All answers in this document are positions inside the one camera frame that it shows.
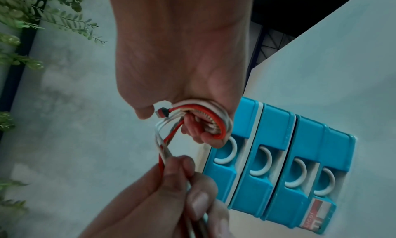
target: fingernail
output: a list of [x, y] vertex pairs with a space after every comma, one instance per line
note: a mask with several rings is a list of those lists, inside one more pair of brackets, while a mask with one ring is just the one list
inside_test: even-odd
[[180, 164], [175, 158], [170, 157], [167, 159], [166, 166], [164, 169], [164, 176], [177, 174], [179, 172]]
[[196, 218], [201, 218], [209, 207], [209, 196], [207, 193], [199, 192], [192, 200], [191, 206], [193, 207]]
[[218, 238], [230, 238], [231, 232], [227, 220], [221, 220], [217, 226], [217, 237]]

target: white ring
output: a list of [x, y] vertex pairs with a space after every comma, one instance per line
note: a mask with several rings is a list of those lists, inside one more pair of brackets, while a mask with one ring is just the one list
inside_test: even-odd
[[230, 154], [229, 156], [227, 156], [226, 158], [223, 158], [223, 159], [215, 158], [215, 159], [214, 159], [214, 162], [215, 162], [215, 163], [217, 163], [217, 164], [226, 164], [226, 163], [229, 163], [230, 161], [232, 161], [232, 160], [235, 158], [236, 152], [237, 152], [237, 150], [238, 150], [238, 147], [237, 147], [237, 145], [236, 145], [236, 141], [235, 141], [235, 139], [234, 139], [233, 137], [231, 137], [231, 136], [230, 136], [230, 138], [229, 138], [229, 141], [231, 142], [231, 145], [232, 145], [232, 152], [231, 152], [231, 154]]
[[263, 175], [265, 173], [268, 172], [268, 170], [271, 168], [272, 166], [272, 155], [271, 155], [271, 151], [268, 150], [266, 147], [264, 146], [259, 146], [259, 149], [262, 150], [265, 155], [267, 156], [267, 163], [265, 164], [264, 168], [260, 169], [260, 170], [251, 170], [250, 171], [250, 175], [251, 176], [260, 176]]
[[322, 197], [322, 196], [326, 196], [328, 194], [331, 193], [331, 191], [333, 191], [334, 187], [335, 187], [335, 177], [333, 172], [331, 172], [330, 169], [328, 168], [323, 168], [323, 172], [325, 172], [328, 176], [329, 176], [329, 185], [322, 190], [315, 190], [313, 193], [316, 196]]
[[290, 189], [297, 188], [298, 186], [300, 186], [305, 181], [305, 178], [306, 178], [306, 165], [305, 165], [305, 163], [299, 158], [294, 158], [293, 161], [297, 162], [297, 164], [300, 165], [300, 167], [301, 167], [301, 175], [295, 181], [285, 182], [285, 186], [287, 188], [290, 188]]

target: cable connector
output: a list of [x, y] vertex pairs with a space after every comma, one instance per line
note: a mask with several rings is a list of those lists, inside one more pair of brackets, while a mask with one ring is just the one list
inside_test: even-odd
[[156, 111], [156, 115], [158, 118], [168, 118], [169, 117], [169, 109], [160, 108]]

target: white table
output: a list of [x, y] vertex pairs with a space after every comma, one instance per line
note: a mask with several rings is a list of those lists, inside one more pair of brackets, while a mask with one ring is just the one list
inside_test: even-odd
[[[396, 2], [351, 0], [253, 69], [245, 96], [357, 137], [326, 237], [393, 237]], [[316, 237], [232, 213], [237, 237]]]

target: sticker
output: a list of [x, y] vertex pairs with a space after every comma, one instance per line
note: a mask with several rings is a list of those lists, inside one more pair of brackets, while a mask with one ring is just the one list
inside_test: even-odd
[[300, 227], [317, 232], [321, 228], [323, 221], [326, 219], [331, 205], [332, 204], [330, 202], [313, 198]]

